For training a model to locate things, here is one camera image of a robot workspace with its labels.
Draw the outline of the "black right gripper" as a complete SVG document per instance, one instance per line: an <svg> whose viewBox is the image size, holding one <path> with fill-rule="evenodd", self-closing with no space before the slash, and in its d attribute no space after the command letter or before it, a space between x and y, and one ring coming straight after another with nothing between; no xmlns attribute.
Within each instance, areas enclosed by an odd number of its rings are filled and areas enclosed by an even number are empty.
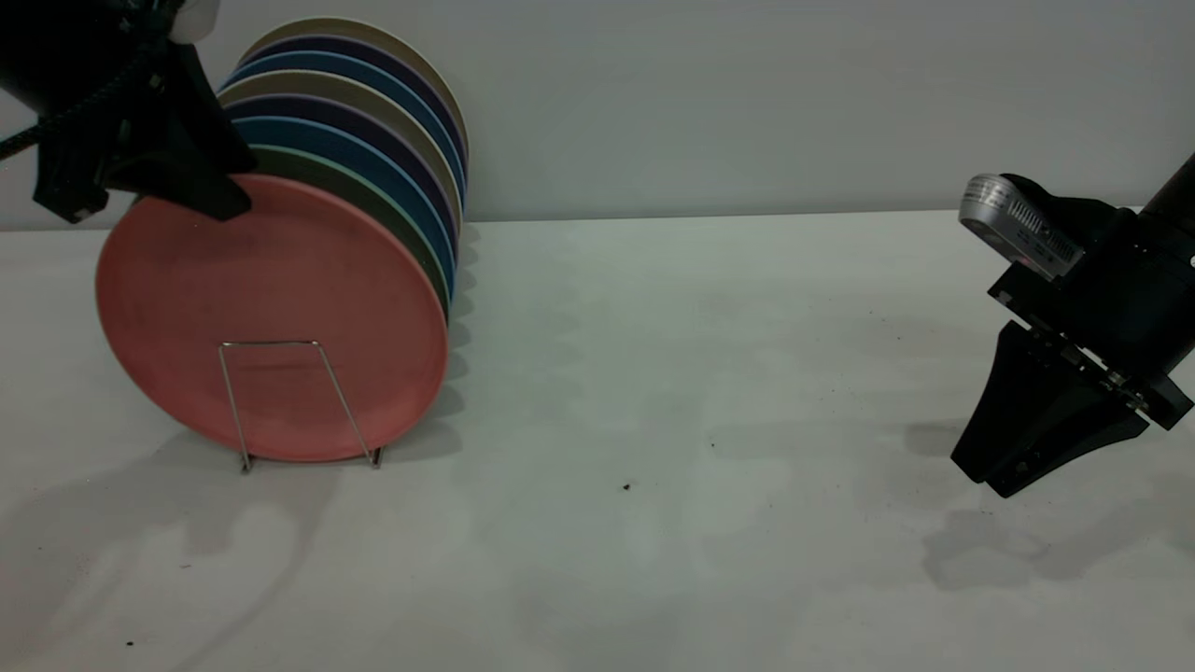
<svg viewBox="0 0 1195 672"><path fill-rule="evenodd" d="M1191 175L1173 175L1139 212L1050 195L1021 175L1009 181L1083 256L1054 280L1011 267L991 294L1032 326L1090 350L1156 424L1173 428L1191 410L1170 378L1191 353L1194 331ZM1148 427L1117 393L1080 377L1038 332L1009 322L951 460L972 482L1012 497Z"/></svg>

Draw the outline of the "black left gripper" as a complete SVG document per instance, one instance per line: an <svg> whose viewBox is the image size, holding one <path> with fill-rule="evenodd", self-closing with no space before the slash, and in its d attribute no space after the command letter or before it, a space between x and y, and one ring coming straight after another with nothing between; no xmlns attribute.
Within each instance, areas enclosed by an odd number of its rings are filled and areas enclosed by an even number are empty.
<svg viewBox="0 0 1195 672"><path fill-rule="evenodd" d="M5 1L4 91L35 112L4 159L35 149L33 201L78 224L108 191L228 221L257 161L191 44L168 41L179 1Z"/></svg>

